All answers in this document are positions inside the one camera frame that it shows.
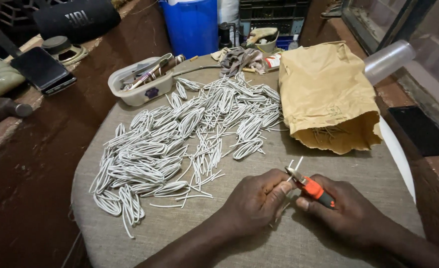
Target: pile of wires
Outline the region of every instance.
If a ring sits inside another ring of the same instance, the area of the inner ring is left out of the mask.
[[[185,89],[199,94],[187,100]],[[161,208],[183,208],[189,198],[213,198],[202,186],[225,175],[217,170],[220,160],[231,153],[236,160],[254,152],[265,154],[262,132],[280,131],[273,128],[283,119],[278,93],[264,84],[249,85],[242,72],[235,79],[224,77],[206,85],[178,78],[177,90],[179,94],[167,96],[170,106],[143,110],[128,129],[124,124],[116,128],[115,137],[104,144],[99,173],[89,190],[101,209],[123,217],[130,238],[128,227],[145,216],[141,198],[180,203],[150,204]],[[237,142],[223,153],[222,137],[228,135]],[[188,150],[186,141],[192,138],[198,138],[199,145]],[[184,159],[188,168],[173,179]],[[184,179],[191,168],[193,175]]]

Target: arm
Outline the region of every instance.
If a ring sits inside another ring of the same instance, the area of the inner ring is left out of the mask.
[[[298,198],[297,206],[321,218],[343,238],[361,246],[382,247],[409,267],[439,267],[439,247],[383,215],[350,183],[322,175],[311,179],[335,198],[336,209],[325,208],[308,197]]]
[[[292,189],[288,175],[271,169],[240,181],[210,218],[146,259],[142,267],[206,267],[228,241],[256,234],[272,221]]]

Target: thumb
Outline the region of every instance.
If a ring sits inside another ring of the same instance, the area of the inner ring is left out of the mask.
[[[296,200],[296,205],[302,210],[321,218],[329,226],[333,225],[340,217],[340,214],[324,207],[317,201],[305,197],[299,197]]]
[[[288,192],[292,190],[292,184],[290,182],[280,182],[276,187],[272,189],[266,196],[266,201],[263,204],[264,210],[271,212],[275,215],[275,212],[282,205]]]

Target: jbl logo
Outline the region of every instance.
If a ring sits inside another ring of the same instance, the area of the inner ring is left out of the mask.
[[[76,11],[73,13],[69,13],[64,15],[66,18],[68,18],[69,23],[71,23],[71,25],[74,28],[78,28],[80,26],[86,26],[88,24],[92,24],[94,23],[93,19],[89,19],[86,15],[86,13],[84,12],[84,10]]]

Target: left hand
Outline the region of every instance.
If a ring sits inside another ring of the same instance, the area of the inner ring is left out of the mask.
[[[286,194],[292,190],[292,184],[286,182],[288,178],[287,173],[277,168],[259,176],[247,176],[215,216],[228,225],[225,229],[234,237],[258,233],[282,209]]]

